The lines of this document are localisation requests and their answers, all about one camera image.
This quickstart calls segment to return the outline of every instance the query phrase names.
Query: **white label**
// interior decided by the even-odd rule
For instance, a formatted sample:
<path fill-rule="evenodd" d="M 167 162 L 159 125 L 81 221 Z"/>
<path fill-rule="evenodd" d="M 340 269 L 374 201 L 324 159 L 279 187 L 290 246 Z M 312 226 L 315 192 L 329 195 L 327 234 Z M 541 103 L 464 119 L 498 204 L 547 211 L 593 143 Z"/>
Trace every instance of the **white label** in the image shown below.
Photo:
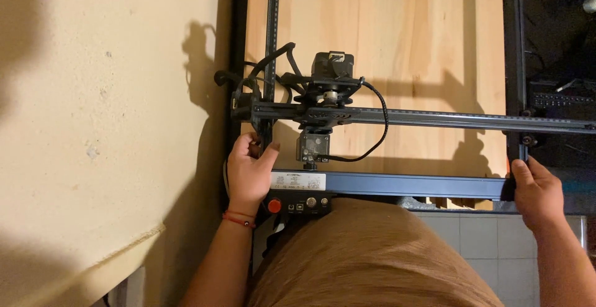
<path fill-rule="evenodd" d="M 271 172 L 271 189 L 305 189 L 309 191 L 324 191 L 326 180 L 326 174 Z"/>

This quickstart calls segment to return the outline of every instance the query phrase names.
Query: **wall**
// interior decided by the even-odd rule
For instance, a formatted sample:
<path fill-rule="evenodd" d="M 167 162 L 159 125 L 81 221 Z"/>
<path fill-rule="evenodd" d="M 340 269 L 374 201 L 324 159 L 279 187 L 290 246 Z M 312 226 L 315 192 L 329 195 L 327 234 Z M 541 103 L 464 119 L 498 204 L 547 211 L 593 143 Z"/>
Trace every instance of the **wall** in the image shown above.
<path fill-rule="evenodd" d="M 0 306 L 162 221 L 175 303 L 218 216 L 230 1 L 0 0 Z"/>

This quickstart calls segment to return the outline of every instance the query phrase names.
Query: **control panel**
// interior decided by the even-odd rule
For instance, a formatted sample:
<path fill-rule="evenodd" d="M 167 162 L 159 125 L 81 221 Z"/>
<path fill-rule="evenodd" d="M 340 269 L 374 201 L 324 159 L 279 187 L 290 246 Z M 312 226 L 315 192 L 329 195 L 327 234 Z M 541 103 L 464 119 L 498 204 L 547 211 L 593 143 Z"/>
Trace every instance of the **control panel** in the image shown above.
<path fill-rule="evenodd" d="M 270 190 L 264 206 L 271 214 L 322 216 L 332 211 L 334 193 L 325 191 Z"/>

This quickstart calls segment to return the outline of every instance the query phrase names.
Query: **wooden board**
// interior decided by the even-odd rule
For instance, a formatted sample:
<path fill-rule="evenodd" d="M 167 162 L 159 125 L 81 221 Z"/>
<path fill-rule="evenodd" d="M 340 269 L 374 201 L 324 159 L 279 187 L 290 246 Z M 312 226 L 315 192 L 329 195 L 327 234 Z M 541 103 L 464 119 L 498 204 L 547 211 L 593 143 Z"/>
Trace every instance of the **wooden board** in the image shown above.
<path fill-rule="evenodd" d="M 505 113 L 502 0 L 279 0 L 278 47 L 296 43 L 294 56 L 310 73 L 317 52 L 355 57 L 354 76 L 365 76 L 388 108 Z M 246 59 L 264 57 L 267 0 L 249 0 Z M 285 57 L 279 75 L 291 71 Z M 276 101 L 285 98 L 276 89 Z M 380 107 L 362 88 L 352 106 Z M 245 124 L 243 130 L 249 130 Z M 297 123 L 279 121 L 278 168 L 295 160 Z M 375 144 L 383 126 L 334 128 L 331 153 L 358 157 Z M 384 144 L 356 163 L 319 164 L 321 170 L 504 176 L 505 136 L 496 131 L 392 126 Z"/>

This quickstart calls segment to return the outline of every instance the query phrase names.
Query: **red emergency stop button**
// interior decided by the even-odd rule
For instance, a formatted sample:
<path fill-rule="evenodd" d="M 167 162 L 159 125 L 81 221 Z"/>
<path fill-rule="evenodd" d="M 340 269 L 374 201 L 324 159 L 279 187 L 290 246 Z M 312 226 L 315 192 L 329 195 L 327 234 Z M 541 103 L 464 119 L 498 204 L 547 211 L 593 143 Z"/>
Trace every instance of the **red emergency stop button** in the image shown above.
<path fill-rule="evenodd" d="M 281 210 L 281 201 L 279 199 L 271 199 L 267 205 L 267 209 L 273 214 L 278 213 Z"/>

